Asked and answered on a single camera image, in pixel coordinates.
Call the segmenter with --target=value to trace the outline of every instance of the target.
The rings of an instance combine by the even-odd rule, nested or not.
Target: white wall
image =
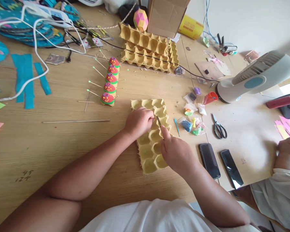
[[[191,0],[186,14],[203,23],[205,12],[205,0]],[[290,0],[211,0],[208,22],[213,36],[224,35],[239,52],[290,52]]]

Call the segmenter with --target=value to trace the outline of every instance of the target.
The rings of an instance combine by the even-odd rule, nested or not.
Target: red plastic cup
[[[218,100],[217,94],[215,92],[209,92],[209,94],[204,97],[203,104],[206,105],[216,100]]]

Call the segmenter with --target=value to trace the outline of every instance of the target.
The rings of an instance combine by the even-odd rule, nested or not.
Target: black phone
[[[239,187],[241,187],[244,182],[241,178],[241,175],[234,163],[234,160],[231,156],[230,151],[227,150],[223,150],[220,152],[220,156],[222,158],[222,162],[225,166],[225,169],[227,171],[227,174],[229,176],[231,185],[233,188],[238,189]]]
[[[213,179],[219,178],[220,171],[216,162],[212,145],[209,143],[200,144],[199,150],[201,153],[202,163],[206,171]]]

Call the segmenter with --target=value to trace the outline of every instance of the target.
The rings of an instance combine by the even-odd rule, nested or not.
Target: yellow container
[[[196,40],[203,32],[204,26],[198,21],[184,15],[183,20],[179,26],[178,32]]]

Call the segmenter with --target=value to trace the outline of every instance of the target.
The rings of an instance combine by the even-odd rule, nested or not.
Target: egg carton
[[[118,23],[121,30],[119,37],[133,44],[146,48],[152,52],[156,52],[160,55],[167,55],[167,50],[169,49],[169,43],[167,39],[159,41],[158,39],[153,39],[148,33],[144,34],[138,29],[133,29],[129,25]]]
[[[164,125],[170,131],[171,125],[168,124],[169,116],[167,115],[164,100],[132,100],[131,106],[132,110],[136,110],[143,106],[146,109],[152,110],[155,115],[155,121],[153,122],[150,131],[136,140],[139,147],[139,157],[143,173],[148,175],[156,170],[166,168],[168,165],[164,161],[161,153],[161,140],[163,139],[163,136],[156,118],[156,116],[158,116],[161,125]]]
[[[126,43],[123,45],[123,48],[130,50],[134,53],[140,53],[140,54],[145,55],[145,56],[152,56],[152,57],[155,57],[159,60],[170,61],[169,52],[167,52],[167,56],[160,55],[160,54],[151,52],[145,48],[142,48],[140,46],[137,46],[134,43],[131,43],[129,41],[126,41]]]
[[[171,63],[171,68],[175,69],[179,65],[179,60],[178,60],[178,55],[177,55],[177,47],[176,44],[173,41],[170,41],[170,63]]]
[[[121,52],[121,60],[126,61],[128,64],[135,63],[137,66],[145,66],[149,69],[160,70],[161,72],[171,72],[171,64],[169,62],[163,62],[162,60],[156,60],[153,57],[148,57],[145,55],[137,54],[127,50]]]

